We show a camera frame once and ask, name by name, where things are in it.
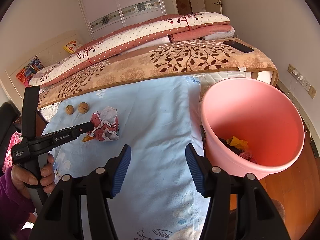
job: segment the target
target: black chair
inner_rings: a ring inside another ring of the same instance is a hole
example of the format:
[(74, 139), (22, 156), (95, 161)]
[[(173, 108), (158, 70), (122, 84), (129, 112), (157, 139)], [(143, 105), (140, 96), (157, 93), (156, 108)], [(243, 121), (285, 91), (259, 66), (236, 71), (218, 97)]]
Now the black chair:
[(21, 132), (12, 124), (19, 116), (19, 111), (8, 102), (3, 103), (0, 107), (0, 176), (3, 175), (2, 167), (11, 136), (16, 131)]

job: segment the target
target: wall socket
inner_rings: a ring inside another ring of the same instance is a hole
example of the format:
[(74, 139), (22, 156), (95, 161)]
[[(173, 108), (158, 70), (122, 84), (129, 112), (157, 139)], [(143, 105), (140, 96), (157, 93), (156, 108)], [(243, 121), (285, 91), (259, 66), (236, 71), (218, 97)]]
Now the wall socket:
[(295, 78), (298, 79), (299, 83), (305, 88), (305, 90), (308, 91), (308, 94), (311, 96), (311, 98), (314, 98), (316, 95), (316, 89), (311, 85), (311, 83), (301, 74), (301, 72), (296, 69), (294, 66), (289, 64), (288, 66), (288, 72)]

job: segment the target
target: person's arm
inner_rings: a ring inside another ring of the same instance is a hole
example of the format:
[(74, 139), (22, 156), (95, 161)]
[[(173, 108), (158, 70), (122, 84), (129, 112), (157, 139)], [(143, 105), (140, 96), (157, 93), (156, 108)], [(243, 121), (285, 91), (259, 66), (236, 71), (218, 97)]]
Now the person's arm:
[[(48, 155), (48, 163), (41, 169), (41, 185), (46, 193), (54, 189), (54, 158)], [(37, 185), (37, 179), (27, 170), (15, 165), (6, 170), (0, 177), (0, 216), (7, 226), (20, 234), (20, 230), (27, 222), (29, 214), (35, 211), (30, 194), (24, 183)]]

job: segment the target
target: silver screw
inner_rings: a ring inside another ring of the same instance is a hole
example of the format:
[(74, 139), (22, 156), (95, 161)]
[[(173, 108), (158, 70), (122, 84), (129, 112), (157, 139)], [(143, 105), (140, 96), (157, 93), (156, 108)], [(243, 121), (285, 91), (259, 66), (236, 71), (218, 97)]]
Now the silver screw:
[(69, 179), (70, 179), (71, 177), (70, 177), (70, 175), (64, 175), (63, 177), (62, 177), (62, 180), (63, 181), (68, 181)]
[(221, 169), (219, 168), (219, 167), (212, 167), (212, 172), (214, 172), (214, 173), (220, 173), (221, 172)]
[(254, 174), (252, 174), (252, 173), (248, 173), (247, 174), (247, 178), (251, 179), (251, 180), (254, 180), (256, 178), (256, 176)]
[(103, 167), (100, 167), (100, 168), (97, 168), (96, 169), (96, 173), (97, 174), (102, 174), (102, 173), (104, 173), (105, 172), (105, 169), (103, 168)]

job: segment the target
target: baseboard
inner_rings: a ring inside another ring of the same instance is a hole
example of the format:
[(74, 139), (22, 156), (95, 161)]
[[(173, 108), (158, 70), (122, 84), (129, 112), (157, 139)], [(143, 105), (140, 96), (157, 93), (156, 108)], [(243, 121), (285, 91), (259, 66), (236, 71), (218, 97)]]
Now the baseboard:
[[(289, 92), (289, 89), (280, 80), (278, 80), (277, 85), (285, 94), (287, 94)], [(293, 104), (295, 105), (295, 107), (297, 108), (299, 114), (301, 115), (302, 119), (304, 120), (305, 124), (307, 125), (307, 128), (308, 128), (308, 130), (313, 138), (313, 141), (316, 144), (316, 148), (319, 152), (319, 150), (320, 150), (320, 137), (319, 137), (315, 127), (313, 126), (310, 118), (308, 117), (307, 113), (304, 111), (304, 109), (302, 108), (302, 106), (300, 105), (298, 100), (295, 97), (293, 97), (292, 101), (293, 101)]]

